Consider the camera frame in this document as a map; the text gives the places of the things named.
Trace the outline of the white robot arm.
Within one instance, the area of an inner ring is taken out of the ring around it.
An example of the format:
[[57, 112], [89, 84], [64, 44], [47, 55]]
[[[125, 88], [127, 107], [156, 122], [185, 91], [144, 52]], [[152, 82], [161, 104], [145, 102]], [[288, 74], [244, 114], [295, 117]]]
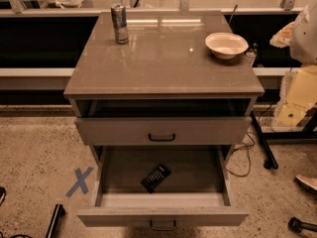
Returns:
[[317, 103], [317, 0], [311, 0], [269, 43], [281, 49], [289, 47], [290, 56], [301, 62], [298, 71], [283, 78], [274, 110], [280, 123], [296, 126]]

